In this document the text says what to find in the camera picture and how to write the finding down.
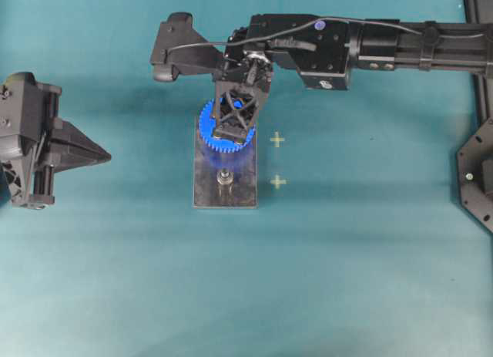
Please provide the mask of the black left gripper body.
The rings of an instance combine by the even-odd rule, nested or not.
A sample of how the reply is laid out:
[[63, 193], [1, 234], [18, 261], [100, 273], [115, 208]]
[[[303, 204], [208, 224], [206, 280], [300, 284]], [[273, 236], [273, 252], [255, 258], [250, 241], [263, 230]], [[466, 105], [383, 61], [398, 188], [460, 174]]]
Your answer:
[[41, 210], [55, 202], [54, 167], [42, 161], [62, 89], [31, 72], [1, 84], [1, 167], [15, 207]]

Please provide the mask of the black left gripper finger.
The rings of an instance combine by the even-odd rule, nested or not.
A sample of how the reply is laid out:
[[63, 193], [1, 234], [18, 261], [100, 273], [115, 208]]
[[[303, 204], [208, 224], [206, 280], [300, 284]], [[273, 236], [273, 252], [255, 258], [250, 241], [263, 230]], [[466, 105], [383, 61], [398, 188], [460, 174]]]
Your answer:
[[99, 144], [89, 139], [80, 129], [59, 117], [52, 119], [49, 139], [57, 145], [76, 147], [93, 154], [94, 160], [110, 160], [112, 156]]
[[53, 154], [51, 155], [48, 165], [55, 171], [71, 170], [79, 167], [93, 166], [106, 163], [111, 160], [111, 155], [84, 157], [76, 154]]

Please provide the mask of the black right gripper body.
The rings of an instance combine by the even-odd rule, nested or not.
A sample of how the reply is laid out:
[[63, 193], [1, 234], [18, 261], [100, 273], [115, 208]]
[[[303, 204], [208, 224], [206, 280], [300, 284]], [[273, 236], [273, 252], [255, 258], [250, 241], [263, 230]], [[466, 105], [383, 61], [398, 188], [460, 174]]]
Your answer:
[[217, 71], [213, 74], [213, 81], [239, 83], [268, 93], [272, 81], [273, 63], [266, 50], [265, 42], [227, 46]]

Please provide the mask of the black lattice right gripper finger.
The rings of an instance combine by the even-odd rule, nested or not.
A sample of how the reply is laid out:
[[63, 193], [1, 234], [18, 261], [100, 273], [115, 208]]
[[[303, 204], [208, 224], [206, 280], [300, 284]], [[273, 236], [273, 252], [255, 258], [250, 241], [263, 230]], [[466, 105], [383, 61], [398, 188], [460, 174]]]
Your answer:
[[258, 86], [218, 81], [215, 85], [213, 137], [245, 143], [269, 92]]

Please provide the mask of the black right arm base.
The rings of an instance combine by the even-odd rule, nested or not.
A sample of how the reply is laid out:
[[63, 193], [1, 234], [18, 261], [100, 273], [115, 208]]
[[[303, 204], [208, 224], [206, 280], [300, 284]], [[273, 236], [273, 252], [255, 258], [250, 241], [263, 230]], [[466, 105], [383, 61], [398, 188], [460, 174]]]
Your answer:
[[492, 118], [457, 152], [462, 207], [492, 232]]

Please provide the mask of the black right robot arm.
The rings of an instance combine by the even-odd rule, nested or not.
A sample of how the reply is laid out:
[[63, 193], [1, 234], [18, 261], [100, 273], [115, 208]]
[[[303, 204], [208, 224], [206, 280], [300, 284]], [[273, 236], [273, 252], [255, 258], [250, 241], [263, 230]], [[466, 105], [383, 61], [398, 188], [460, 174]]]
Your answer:
[[274, 66], [294, 70], [307, 88], [322, 90], [348, 89], [353, 68], [453, 70], [491, 79], [492, 26], [255, 15], [233, 33], [214, 76], [214, 139], [249, 142]]

